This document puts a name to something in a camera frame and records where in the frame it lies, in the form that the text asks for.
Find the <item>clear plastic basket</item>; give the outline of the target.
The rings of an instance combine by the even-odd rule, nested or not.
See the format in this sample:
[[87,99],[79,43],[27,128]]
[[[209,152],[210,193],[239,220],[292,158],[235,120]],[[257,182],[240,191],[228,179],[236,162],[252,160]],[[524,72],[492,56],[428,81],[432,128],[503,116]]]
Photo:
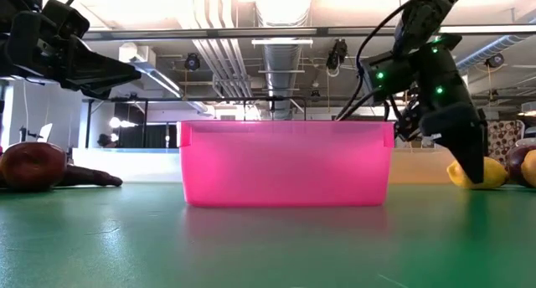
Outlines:
[[121,178],[125,183],[182,183],[179,150],[165,148],[74,148],[76,166]]

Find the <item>pink plastic basket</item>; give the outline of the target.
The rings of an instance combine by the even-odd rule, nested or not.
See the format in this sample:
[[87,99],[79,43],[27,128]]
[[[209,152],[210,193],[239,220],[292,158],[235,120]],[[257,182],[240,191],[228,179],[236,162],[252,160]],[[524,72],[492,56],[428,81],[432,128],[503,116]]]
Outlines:
[[198,207],[376,206],[393,147],[381,121],[184,121],[184,197]]

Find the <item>black metal rack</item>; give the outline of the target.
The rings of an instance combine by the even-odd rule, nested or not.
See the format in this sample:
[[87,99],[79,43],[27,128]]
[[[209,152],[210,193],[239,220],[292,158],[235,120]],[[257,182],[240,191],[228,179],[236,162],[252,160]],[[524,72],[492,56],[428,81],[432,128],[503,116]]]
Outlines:
[[114,97],[106,100],[99,99],[83,99],[82,102],[87,104],[87,112],[85,117],[85,125],[80,126],[85,128],[85,133],[80,133],[80,136],[85,138],[84,145],[85,148],[89,148],[91,145],[91,126],[94,124],[92,121],[92,114],[97,112],[100,107],[104,104],[125,104],[125,105],[134,105],[142,104],[141,108],[138,110],[143,114],[142,117],[142,148],[147,147],[147,113],[149,110],[150,104],[159,104],[159,103],[185,103],[187,106],[192,108],[198,115],[201,116],[215,116],[215,112],[211,111],[209,104],[213,103],[230,103],[234,105],[241,105],[243,111],[246,110],[247,105],[254,105],[256,102],[263,101],[273,106],[276,102],[280,101],[289,101],[296,108],[302,110],[304,114],[304,119],[307,118],[307,104],[309,99],[303,96],[282,96],[282,95],[273,95],[273,96],[253,96],[253,97],[181,97],[181,98],[140,98],[140,97]]

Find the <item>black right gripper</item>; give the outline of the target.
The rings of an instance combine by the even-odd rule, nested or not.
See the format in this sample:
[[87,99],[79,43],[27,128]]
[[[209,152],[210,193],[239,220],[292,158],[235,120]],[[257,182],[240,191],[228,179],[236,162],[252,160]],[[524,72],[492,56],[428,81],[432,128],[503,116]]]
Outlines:
[[422,111],[419,128],[451,152],[473,183],[482,183],[482,121],[451,55],[461,40],[444,33],[412,54]]

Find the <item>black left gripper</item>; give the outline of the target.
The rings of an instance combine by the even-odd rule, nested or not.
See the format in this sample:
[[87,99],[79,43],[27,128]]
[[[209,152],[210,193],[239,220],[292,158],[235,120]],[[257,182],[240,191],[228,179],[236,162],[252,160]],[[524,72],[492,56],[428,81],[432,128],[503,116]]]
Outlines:
[[134,66],[89,49],[81,40],[89,27],[57,0],[42,10],[24,0],[0,0],[0,80],[57,82],[92,99],[108,99],[111,88],[139,80]]

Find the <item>dark red apple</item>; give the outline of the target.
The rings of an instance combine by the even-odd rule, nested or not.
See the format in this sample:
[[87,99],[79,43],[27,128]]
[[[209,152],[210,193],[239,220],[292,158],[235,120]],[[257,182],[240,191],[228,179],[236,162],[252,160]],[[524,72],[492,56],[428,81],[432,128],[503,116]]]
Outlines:
[[536,150],[536,145],[515,146],[507,153],[507,170],[510,179],[526,188],[531,188],[532,185],[523,177],[521,165],[526,155],[532,150]]
[[20,142],[0,156],[0,183],[18,193],[47,191],[63,179],[66,166],[66,153],[60,147]]

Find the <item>yellow lemon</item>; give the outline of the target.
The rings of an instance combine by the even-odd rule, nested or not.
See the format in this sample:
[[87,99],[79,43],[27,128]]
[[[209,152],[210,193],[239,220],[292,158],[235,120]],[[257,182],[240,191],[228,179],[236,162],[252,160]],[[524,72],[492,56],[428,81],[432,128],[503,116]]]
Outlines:
[[484,157],[484,177],[482,183],[473,183],[465,174],[458,161],[454,161],[447,169],[447,175],[453,184],[465,189],[500,188],[508,181],[508,172],[497,160]]
[[536,150],[529,151],[521,164],[521,173],[525,182],[536,188]]

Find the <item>silver ceiling duct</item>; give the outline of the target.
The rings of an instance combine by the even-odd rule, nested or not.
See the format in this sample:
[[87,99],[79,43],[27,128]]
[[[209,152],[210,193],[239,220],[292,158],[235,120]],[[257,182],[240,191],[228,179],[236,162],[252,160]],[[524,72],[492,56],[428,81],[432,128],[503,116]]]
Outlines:
[[[258,24],[262,28],[298,28],[307,23],[312,0],[255,0]],[[276,120],[293,117],[291,96],[302,47],[297,38],[272,38],[263,47],[265,82],[270,96],[280,96],[282,101],[270,104],[271,115]]]

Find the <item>orange plastic basket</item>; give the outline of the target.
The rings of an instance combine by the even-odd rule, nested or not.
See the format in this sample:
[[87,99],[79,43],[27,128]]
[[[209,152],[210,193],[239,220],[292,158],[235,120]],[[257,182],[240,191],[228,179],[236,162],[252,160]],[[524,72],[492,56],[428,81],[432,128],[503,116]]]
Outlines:
[[447,184],[446,169],[454,157],[446,149],[395,148],[391,155],[389,183]]

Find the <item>metal frame rail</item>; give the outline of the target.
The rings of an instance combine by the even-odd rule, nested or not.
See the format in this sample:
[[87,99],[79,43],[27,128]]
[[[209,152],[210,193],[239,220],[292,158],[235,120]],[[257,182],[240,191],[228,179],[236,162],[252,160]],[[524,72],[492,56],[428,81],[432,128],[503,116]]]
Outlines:
[[[365,37],[372,27],[299,27],[299,28],[205,28],[169,30],[101,30],[89,31],[83,40],[89,42],[136,42],[179,39],[254,39],[254,38],[328,38]],[[446,25],[439,33],[468,36],[536,34],[536,23],[501,25]]]

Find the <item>brown dotted chair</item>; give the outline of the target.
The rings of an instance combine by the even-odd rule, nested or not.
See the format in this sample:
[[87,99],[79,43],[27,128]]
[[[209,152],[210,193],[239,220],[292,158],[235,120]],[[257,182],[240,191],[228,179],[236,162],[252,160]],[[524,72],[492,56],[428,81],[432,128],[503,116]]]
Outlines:
[[524,124],[519,121],[487,122],[487,155],[507,166],[507,154],[524,134]]

